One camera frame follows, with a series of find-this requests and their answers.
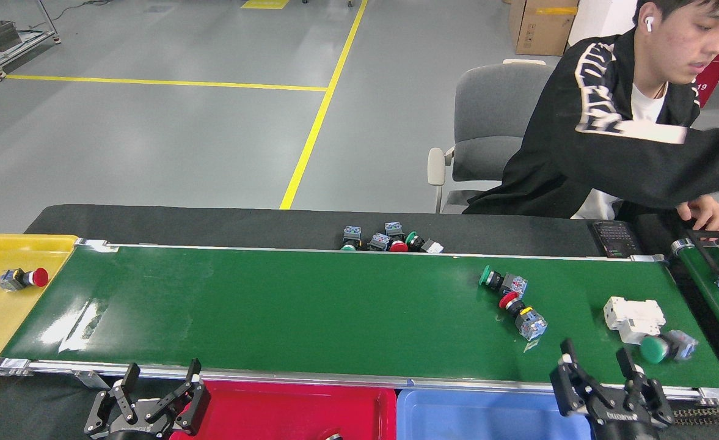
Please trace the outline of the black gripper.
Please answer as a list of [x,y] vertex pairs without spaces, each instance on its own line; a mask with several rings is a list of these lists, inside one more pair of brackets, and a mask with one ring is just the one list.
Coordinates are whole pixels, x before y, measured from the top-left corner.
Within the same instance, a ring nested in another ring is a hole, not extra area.
[[140,372],[136,363],[130,363],[120,381],[97,393],[84,434],[107,439],[169,439],[175,431],[196,435],[211,401],[211,393],[200,377],[200,360],[193,359],[180,386],[153,404],[148,422],[139,418],[130,400]]
[[[661,382],[647,378],[629,349],[617,351],[617,361],[626,379],[622,404],[626,411],[610,407],[610,393],[580,366],[571,339],[563,340],[560,348],[562,356],[550,373],[558,411],[563,417],[571,417],[588,410],[586,418],[592,439],[659,439],[660,428],[672,426],[674,411]],[[601,405],[588,406],[591,398],[597,398]]]

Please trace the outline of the person's left hand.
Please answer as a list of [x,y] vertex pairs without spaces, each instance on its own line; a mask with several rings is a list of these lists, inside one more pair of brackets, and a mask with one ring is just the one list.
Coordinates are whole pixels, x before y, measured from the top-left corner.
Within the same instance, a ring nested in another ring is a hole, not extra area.
[[719,203],[713,197],[705,195],[676,206],[677,213],[684,222],[693,222],[692,229],[719,232]]

